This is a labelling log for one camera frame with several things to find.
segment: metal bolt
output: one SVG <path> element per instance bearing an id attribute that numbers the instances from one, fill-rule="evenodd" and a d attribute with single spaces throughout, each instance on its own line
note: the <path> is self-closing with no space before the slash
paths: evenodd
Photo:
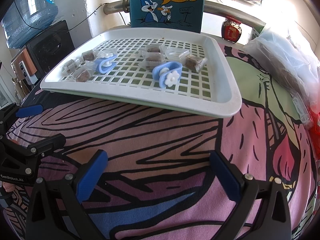
<path id="1" fill-rule="evenodd" d="M 249 174 L 249 173 L 246 173 L 244 175 L 244 178 L 247 179 L 247 180 L 253 180 L 253 176 L 251 174 Z"/>
<path id="2" fill-rule="evenodd" d="M 30 174 L 32 173 L 32 170 L 31 170 L 30 168 L 26 168 L 25 171 L 26 171 L 26 174 L 27 174 L 27 175 L 30 175 Z"/>
<path id="3" fill-rule="evenodd" d="M 43 182 L 43 178 L 39 177 L 37 180 L 36 180 L 36 183 L 40 184 Z"/>
<path id="4" fill-rule="evenodd" d="M 73 174 L 69 173 L 64 177 L 66 180 L 72 180 L 73 179 Z"/>
<path id="5" fill-rule="evenodd" d="M 279 178 L 275 178 L 275 183 L 276 183 L 276 184 L 281 184 L 282 181 L 281 181 L 281 179 L 279 179 Z"/>

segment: blue gripper pad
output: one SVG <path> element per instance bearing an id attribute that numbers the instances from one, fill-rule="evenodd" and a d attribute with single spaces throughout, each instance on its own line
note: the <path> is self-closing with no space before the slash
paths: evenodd
<path id="1" fill-rule="evenodd" d="M 34 106 L 27 106 L 27 107 L 21 107 L 16 112 L 16 117 L 18 118 L 25 118 L 37 114 L 41 114 L 43 112 L 42 105 L 34 105 Z"/>
<path id="2" fill-rule="evenodd" d="M 86 173 L 77 184 L 76 197 L 79 203 L 89 199 L 104 169 L 108 165 L 108 155 L 105 151 L 98 150 L 93 158 L 95 158 L 95 160 L 93 160 L 93 162 L 92 160 L 89 161 L 91 166 L 87 168 Z"/>
<path id="3" fill-rule="evenodd" d="M 226 192 L 228 198 L 238 203 L 241 200 L 241 185 L 238 183 L 231 170 L 223 162 L 216 151 L 210 154 L 210 166 L 216 174 L 220 184 Z"/>

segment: perforated tray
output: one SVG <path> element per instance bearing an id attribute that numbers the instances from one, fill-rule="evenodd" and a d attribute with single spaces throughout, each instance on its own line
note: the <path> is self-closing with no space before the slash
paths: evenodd
<path id="1" fill-rule="evenodd" d="M 139 49 L 154 43 L 188 49 L 195 56 L 207 57 L 208 63 L 200 73 L 183 67 L 180 83 L 161 89 L 151 71 L 140 66 L 143 58 L 137 56 Z M 96 47 L 117 49 L 117 66 L 112 71 L 104 75 L 96 72 L 86 83 L 73 82 L 72 75 L 60 73 L 65 62 Z M 114 30 L 93 38 L 58 64 L 41 88 L 218 117 L 232 116 L 242 102 L 228 62 L 214 39 L 158 28 Z"/>

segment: teal book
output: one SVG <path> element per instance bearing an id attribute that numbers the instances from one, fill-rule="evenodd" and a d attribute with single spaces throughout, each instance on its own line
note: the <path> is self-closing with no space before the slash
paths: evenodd
<path id="1" fill-rule="evenodd" d="M 131 27 L 201 32 L 204 0 L 130 0 Z"/>

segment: water bottle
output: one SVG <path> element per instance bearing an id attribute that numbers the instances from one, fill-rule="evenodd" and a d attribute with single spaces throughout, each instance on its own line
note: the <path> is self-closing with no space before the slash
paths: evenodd
<path id="1" fill-rule="evenodd" d="M 27 26 L 25 22 L 38 29 L 46 29 L 58 14 L 54 0 L 15 0 L 19 12 L 13 3 L 2 20 L 2 26 L 10 49 L 22 48 L 41 30 Z"/>

